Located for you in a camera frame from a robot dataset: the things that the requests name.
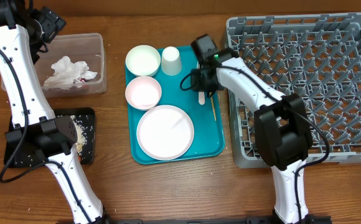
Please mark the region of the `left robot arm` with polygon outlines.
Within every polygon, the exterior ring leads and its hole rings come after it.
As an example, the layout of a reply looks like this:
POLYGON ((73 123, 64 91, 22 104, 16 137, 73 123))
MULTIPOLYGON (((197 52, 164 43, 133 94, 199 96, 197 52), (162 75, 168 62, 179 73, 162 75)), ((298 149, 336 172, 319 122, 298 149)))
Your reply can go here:
POLYGON ((41 89, 35 70, 40 53, 65 27, 51 9, 36 9, 24 1, 0 1, 0 74, 11 104, 12 128, 6 133, 10 154, 4 161, 0 182, 22 151, 37 156, 26 173, 47 167, 59 183, 72 210, 74 223, 109 223, 101 200, 82 169, 76 150, 77 131, 69 115, 56 116, 41 89))

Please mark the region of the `white paper cup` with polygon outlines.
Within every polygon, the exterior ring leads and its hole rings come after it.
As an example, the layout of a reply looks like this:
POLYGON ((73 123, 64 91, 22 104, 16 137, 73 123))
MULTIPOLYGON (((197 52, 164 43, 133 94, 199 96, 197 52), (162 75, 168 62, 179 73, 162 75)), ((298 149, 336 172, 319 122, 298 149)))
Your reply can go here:
POLYGON ((175 76, 182 71, 181 55, 177 48, 169 46, 162 51, 161 70, 169 76, 175 76))

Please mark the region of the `wooden chopstick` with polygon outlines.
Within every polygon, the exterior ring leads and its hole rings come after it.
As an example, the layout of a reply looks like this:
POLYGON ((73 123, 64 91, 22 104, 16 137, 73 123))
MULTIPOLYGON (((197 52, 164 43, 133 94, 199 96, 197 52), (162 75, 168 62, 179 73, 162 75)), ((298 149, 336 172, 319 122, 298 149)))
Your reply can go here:
POLYGON ((212 113, 213 113, 214 121, 216 122, 217 121, 217 116, 216 116, 215 104, 214 104, 214 101, 213 101, 213 97, 210 98, 210 101, 211 101, 211 105, 212 105, 212 113))

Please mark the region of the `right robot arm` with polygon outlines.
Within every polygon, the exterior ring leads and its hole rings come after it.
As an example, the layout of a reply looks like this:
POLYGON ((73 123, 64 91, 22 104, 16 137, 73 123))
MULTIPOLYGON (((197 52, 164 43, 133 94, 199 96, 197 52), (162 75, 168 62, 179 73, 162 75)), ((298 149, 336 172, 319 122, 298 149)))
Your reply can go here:
POLYGON ((199 67, 191 70, 190 89, 211 96, 227 88, 253 113, 255 147, 271 167, 276 223, 309 223, 304 200, 304 172, 312 134, 303 100, 285 95, 252 72, 231 48, 219 50, 207 34, 191 43, 199 67))

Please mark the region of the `white plastic fork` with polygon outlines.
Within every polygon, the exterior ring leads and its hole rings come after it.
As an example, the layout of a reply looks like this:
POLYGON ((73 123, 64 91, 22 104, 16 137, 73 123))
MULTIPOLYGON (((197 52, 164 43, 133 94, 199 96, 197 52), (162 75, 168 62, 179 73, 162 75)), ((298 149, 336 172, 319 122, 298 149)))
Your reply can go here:
POLYGON ((198 92, 198 102, 200 105, 205 104, 205 93, 203 91, 198 92))

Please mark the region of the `white napkin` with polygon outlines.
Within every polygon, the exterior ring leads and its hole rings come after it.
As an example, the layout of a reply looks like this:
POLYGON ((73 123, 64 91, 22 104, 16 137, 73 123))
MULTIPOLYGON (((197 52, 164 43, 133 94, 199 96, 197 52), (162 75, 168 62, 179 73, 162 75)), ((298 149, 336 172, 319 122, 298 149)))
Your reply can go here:
POLYGON ((44 86, 70 85, 79 83, 81 75, 88 70, 85 61, 72 63, 68 56, 63 56, 59 61, 51 65, 54 74, 48 77, 44 86))
POLYGON ((78 61, 73 64, 73 82, 80 83, 82 80, 92 80, 97 76, 97 72, 89 71, 89 66, 85 61, 78 61))

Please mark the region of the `white round plate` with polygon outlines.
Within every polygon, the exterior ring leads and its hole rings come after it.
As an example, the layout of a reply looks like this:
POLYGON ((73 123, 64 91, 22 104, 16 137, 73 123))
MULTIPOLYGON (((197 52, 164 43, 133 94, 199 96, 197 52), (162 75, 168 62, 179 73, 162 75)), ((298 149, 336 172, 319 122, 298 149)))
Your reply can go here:
POLYGON ((160 105, 142 115, 136 129, 142 151, 159 161, 177 159, 185 154, 194 140, 190 116, 172 105, 160 105))

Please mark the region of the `white bowl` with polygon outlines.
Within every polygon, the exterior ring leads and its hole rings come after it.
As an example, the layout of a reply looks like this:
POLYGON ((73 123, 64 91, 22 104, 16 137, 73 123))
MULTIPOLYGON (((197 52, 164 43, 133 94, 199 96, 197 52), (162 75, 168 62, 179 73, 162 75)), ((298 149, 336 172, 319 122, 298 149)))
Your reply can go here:
POLYGON ((150 45, 133 47, 126 55, 126 68, 135 76, 154 76, 159 70, 161 56, 157 49, 150 45))
POLYGON ((152 77, 136 77, 125 89, 125 98, 130 106, 147 111, 155 107, 162 96, 159 82, 152 77))

